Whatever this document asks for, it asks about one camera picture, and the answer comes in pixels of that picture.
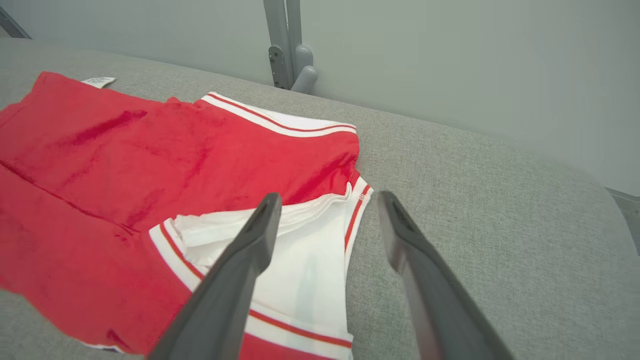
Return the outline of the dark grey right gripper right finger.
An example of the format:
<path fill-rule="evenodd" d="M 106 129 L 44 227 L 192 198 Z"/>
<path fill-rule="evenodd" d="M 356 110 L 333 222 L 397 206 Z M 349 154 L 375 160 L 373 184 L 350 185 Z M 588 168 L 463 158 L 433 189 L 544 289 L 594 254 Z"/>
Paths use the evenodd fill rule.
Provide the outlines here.
<path fill-rule="evenodd" d="M 378 214 L 387 260 L 406 290 L 420 358 L 511 360 L 508 347 L 393 192 L 380 192 Z"/>

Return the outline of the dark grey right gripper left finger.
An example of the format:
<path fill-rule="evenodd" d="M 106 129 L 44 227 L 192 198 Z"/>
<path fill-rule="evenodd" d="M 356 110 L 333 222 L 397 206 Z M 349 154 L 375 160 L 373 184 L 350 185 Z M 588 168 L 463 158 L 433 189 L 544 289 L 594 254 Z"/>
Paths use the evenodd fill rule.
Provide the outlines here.
<path fill-rule="evenodd" d="M 150 360 L 236 360 L 255 282 L 274 253 L 282 198 L 268 193 L 151 351 Z"/>

